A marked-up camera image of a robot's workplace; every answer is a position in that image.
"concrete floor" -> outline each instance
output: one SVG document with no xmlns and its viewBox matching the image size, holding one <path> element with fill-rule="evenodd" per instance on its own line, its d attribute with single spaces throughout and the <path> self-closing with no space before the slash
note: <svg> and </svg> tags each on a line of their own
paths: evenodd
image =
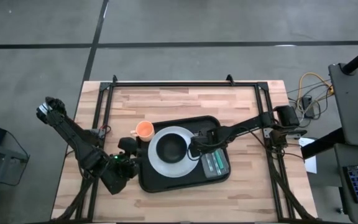
<svg viewBox="0 0 358 224">
<path fill-rule="evenodd" d="M 0 0 L 0 44 L 90 44 L 102 2 Z M 110 0 L 100 38 L 101 43 L 306 40 L 358 40 L 358 0 Z M 0 193 L 0 223 L 49 219 L 66 144 L 35 117 L 35 109 L 45 96 L 55 96 L 75 114 L 89 53 L 0 49 L 0 127 L 31 154 L 20 185 Z M 120 80 L 222 80 L 232 74 L 236 80 L 284 80 L 290 91 L 305 72 L 329 78 L 329 64 L 357 54 L 358 45 L 98 49 L 90 80 L 110 80 L 113 74 Z M 306 78 L 304 85 L 317 81 Z M 296 98 L 296 92 L 289 96 Z M 340 127 L 335 99 L 328 105 L 307 127 L 307 136 Z M 334 166 L 332 156 L 318 156 L 319 171 Z M 335 212 L 339 194 L 323 186 L 326 181 L 324 175 L 310 175 L 319 217 L 348 222 Z"/>
</svg>

